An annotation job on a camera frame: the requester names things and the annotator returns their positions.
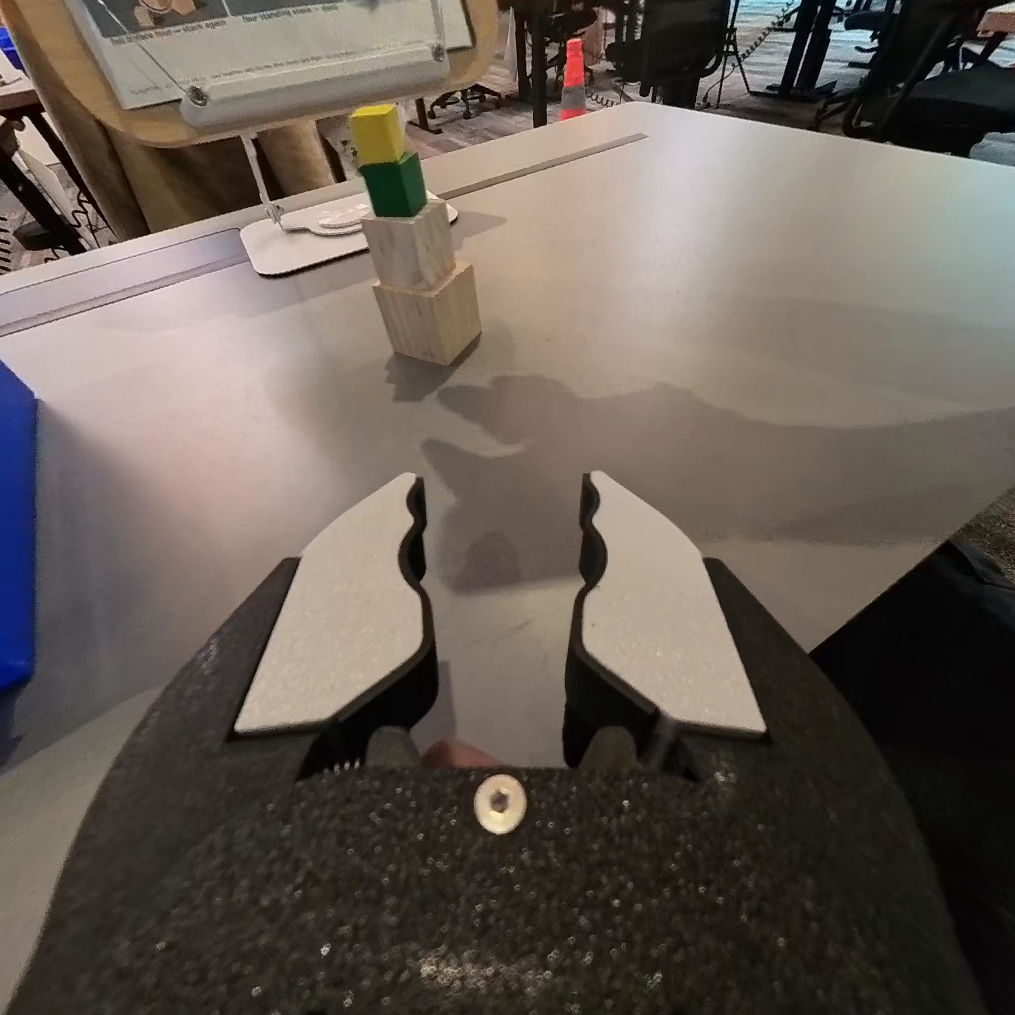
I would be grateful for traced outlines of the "instruction sign on stand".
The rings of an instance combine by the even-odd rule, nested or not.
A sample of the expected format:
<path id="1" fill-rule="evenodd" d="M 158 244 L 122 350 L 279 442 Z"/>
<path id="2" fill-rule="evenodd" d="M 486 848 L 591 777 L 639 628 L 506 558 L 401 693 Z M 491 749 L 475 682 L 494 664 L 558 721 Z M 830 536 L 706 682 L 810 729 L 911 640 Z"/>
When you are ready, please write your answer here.
<path id="1" fill-rule="evenodd" d="M 497 49 L 496 2 L 459 2 L 478 33 L 476 55 L 450 56 L 450 84 L 481 78 Z M 104 219 L 118 241 L 151 235 L 260 204 L 242 141 L 180 147 L 143 143 L 141 126 L 114 123 L 115 95 L 65 2 L 2 2 L 2 23 Z M 344 182 L 338 152 L 318 121 L 260 132 L 269 193 L 294 197 Z"/>

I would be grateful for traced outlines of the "blue plastic bin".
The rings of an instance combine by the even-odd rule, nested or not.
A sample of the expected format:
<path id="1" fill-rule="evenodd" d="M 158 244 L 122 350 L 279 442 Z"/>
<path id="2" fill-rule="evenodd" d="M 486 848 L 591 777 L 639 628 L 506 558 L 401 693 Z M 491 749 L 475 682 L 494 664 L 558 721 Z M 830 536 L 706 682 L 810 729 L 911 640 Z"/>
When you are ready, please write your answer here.
<path id="1" fill-rule="evenodd" d="M 1 365 L 1 692 L 32 678 L 36 425 L 33 392 Z"/>

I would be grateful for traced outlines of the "black office chair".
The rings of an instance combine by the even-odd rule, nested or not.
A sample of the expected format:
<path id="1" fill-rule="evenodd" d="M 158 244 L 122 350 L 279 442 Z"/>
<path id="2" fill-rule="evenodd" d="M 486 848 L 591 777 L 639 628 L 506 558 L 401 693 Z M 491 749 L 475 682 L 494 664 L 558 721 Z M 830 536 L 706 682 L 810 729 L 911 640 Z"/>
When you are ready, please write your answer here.
<path id="1" fill-rule="evenodd" d="M 606 59 L 641 97 L 694 108 L 702 79 L 724 52 L 730 1 L 612 2 L 615 33 Z"/>

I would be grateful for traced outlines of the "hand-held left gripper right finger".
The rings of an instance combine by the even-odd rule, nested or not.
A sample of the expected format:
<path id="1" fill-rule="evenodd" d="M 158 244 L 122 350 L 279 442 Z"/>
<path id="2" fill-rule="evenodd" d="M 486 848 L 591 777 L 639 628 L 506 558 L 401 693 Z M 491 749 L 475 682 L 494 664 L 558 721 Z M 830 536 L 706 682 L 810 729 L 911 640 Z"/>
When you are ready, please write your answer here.
<path id="1" fill-rule="evenodd" d="M 706 558 L 679 526 L 606 472 L 580 486 L 579 574 L 565 660 L 564 757 L 608 728 L 642 763 L 685 734 L 758 741 L 768 726 Z"/>

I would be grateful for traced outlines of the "brown side desk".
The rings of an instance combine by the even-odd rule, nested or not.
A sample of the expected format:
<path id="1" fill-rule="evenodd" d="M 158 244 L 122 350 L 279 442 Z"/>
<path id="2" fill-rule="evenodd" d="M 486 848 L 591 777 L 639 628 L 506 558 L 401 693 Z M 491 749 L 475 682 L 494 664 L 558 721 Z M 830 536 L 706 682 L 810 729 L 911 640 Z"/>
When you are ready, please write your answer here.
<path id="1" fill-rule="evenodd" d="M 14 235 L 29 250 L 76 255 L 97 248 L 97 207 L 26 74 L 3 71 L 1 180 L 31 218 Z"/>

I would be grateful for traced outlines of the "large plain wooden cube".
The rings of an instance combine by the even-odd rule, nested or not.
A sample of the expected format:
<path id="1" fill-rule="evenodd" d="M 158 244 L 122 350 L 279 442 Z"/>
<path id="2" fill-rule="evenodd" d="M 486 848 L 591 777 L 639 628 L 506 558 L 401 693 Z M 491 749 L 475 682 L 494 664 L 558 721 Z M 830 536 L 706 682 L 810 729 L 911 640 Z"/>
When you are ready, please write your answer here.
<path id="1" fill-rule="evenodd" d="M 391 348 L 399 355 L 451 365 L 482 333 L 474 266 L 457 262 L 431 289 L 373 285 Z"/>

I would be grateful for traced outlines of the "orange traffic cone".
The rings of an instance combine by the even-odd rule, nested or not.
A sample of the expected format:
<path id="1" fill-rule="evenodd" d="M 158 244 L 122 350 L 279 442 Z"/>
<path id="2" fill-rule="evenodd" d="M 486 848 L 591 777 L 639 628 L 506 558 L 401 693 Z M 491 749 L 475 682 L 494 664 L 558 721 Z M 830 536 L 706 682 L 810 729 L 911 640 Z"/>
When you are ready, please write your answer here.
<path id="1" fill-rule="evenodd" d="M 579 36 L 566 42 L 565 73 L 560 95 L 561 122 L 573 120 L 587 112 L 586 69 L 583 39 Z"/>

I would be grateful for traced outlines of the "printed instruction sheet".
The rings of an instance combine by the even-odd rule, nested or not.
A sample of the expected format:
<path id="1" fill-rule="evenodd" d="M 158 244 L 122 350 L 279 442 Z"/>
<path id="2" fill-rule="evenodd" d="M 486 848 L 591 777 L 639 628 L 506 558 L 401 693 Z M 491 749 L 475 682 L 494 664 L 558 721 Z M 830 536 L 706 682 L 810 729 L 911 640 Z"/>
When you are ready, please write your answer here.
<path id="1" fill-rule="evenodd" d="M 450 77 L 475 33 L 463 2 L 70 1 L 121 107 L 259 91 L 323 101 L 399 96 Z"/>

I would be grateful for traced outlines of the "medium plain wooden cube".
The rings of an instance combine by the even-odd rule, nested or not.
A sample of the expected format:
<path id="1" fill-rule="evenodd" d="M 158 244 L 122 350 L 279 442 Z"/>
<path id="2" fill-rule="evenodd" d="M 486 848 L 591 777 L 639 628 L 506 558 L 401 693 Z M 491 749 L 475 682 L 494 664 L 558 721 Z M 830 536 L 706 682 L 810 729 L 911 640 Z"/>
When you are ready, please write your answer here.
<path id="1" fill-rule="evenodd" d="M 429 199 L 411 217 L 367 214 L 362 218 L 362 234 L 381 284 L 430 290 L 455 269 L 449 208 L 444 200 Z"/>

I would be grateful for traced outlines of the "green wooden cube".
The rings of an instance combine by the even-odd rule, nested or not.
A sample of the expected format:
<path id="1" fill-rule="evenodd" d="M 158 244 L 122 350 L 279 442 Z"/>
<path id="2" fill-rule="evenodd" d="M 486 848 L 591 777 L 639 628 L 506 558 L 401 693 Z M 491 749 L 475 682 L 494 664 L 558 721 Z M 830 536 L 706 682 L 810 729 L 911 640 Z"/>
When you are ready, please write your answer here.
<path id="1" fill-rule="evenodd" d="M 363 163 L 359 171 L 375 216 L 411 218 L 425 208 L 428 194 L 417 152 L 408 150 L 395 161 Z"/>

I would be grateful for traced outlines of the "small yellow wooden cube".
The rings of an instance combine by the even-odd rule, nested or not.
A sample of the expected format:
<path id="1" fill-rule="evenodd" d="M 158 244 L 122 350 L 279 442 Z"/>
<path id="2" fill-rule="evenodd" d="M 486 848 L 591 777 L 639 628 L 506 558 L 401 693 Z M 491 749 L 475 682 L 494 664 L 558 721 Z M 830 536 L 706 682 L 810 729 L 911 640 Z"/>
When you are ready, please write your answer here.
<path id="1" fill-rule="evenodd" d="M 398 162 L 408 150 L 401 111 L 394 103 L 357 108 L 348 126 L 360 167 Z"/>

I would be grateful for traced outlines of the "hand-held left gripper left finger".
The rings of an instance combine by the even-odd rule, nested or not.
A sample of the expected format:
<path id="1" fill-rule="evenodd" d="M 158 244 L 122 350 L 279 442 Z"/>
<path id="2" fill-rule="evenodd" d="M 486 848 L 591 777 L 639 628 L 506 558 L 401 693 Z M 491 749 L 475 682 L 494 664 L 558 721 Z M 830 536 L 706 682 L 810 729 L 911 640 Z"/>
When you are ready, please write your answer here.
<path id="1" fill-rule="evenodd" d="M 337 516 L 301 553 L 236 712 L 234 734 L 310 734 L 336 763 L 436 703 L 425 482 L 402 473 Z"/>

